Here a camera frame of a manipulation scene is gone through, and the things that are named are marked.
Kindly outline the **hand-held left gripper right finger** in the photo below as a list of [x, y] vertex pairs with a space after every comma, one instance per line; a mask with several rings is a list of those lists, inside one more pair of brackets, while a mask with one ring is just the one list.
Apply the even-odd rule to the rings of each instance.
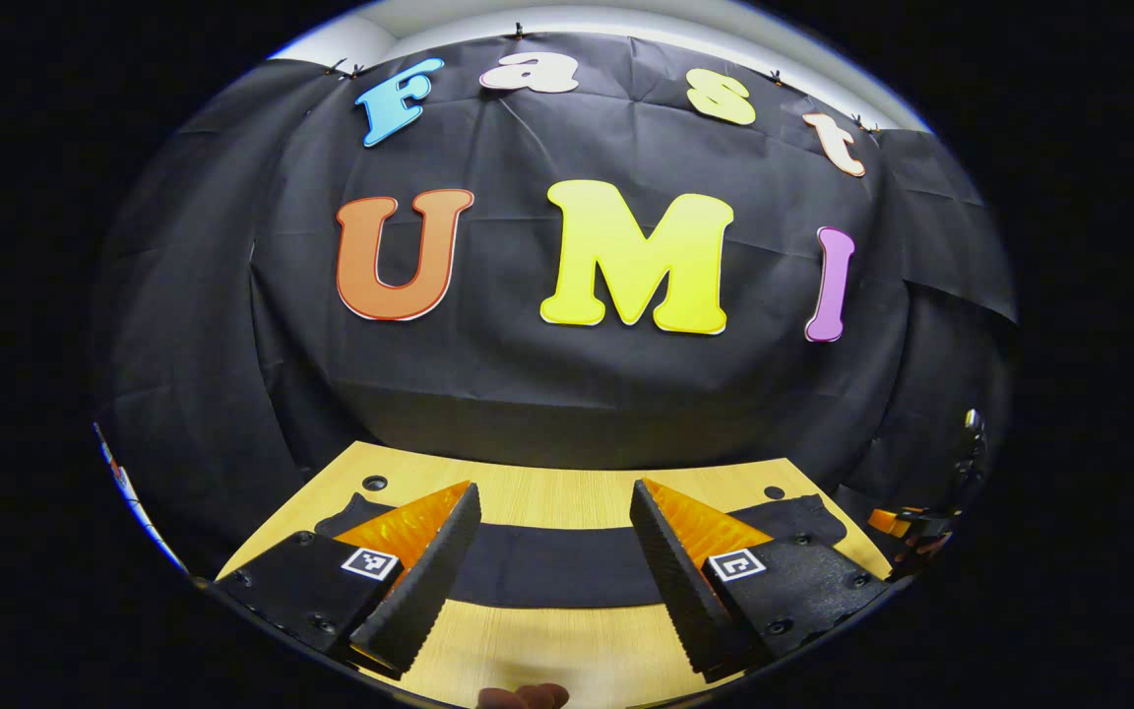
[[888, 592], [837, 551], [846, 526], [819, 495], [741, 517], [642, 479], [631, 521], [692, 669], [706, 681], [796, 655]]

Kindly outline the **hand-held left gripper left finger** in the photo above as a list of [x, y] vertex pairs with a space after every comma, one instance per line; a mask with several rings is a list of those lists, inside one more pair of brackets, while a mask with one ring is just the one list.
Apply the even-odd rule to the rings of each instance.
[[463, 481], [338, 535], [296, 531], [217, 580], [244, 609], [329, 659], [409, 672], [479, 529]]

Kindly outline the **dark grey jeans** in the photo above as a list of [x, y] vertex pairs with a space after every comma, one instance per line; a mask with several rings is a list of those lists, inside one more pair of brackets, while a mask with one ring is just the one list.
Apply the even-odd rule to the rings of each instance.
[[[353, 493], [346, 508], [318, 522], [314, 531], [337, 538], [388, 510], [392, 507]], [[819, 495], [727, 513], [789, 542], [810, 535], [813, 545], [832, 547], [847, 535]], [[626, 609], [661, 602], [631, 526], [570, 530], [486, 522], [481, 522], [447, 598], [492, 609]]]

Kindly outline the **black backdrop cloth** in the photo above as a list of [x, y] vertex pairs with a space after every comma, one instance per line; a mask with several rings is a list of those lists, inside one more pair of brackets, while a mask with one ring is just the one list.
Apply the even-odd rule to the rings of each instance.
[[[540, 315], [562, 180], [644, 234], [722, 199], [720, 335]], [[480, 37], [354, 78], [269, 60], [171, 136], [95, 279], [94, 420], [212, 574], [355, 441], [558, 470], [787, 458], [850, 515], [951, 492], [1008, 417], [1002, 236], [923, 130], [860, 130], [716, 54]]]

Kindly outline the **white panel with blue edge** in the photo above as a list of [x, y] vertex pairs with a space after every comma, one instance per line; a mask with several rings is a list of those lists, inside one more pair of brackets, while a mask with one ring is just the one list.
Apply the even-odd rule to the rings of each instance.
[[171, 550], [171, 547], [166, 542], [163, 537], [158, 532], [154, 522], [150, 520], [149, 512], [145, 510], [143, 503], [139, 501], [139, 493], [136, 492], [134, 486], [132, 484], [132, 479], [126, 469], [121, 466], [120, 463], [115, 458], [115, 454], [109, 447], [109, 444], [103, 434], [102, 429], [100, 429], [98, 421], [92, 421], [92, 430], [94, 434], [98, 436], [98, 444], [100, 453], [102, 453], [103, 458], [107, 463], [109, 471], [115, 480], [115, 484], [120, 489], [122, 499], [125, 499], [126, 506], [129, 507], [132, 515], [135, 520], [138, 520], [139, 526], [143, 527], [144, 533], [149, 535], [149, 539], [156, 545], [158, 550], [163, 552], [166, 559], [171, 562], [176, 569], [179, 569], [184, 576], [189, 576], [191, 573], [186, 569], [184, 562], [179, 559]]

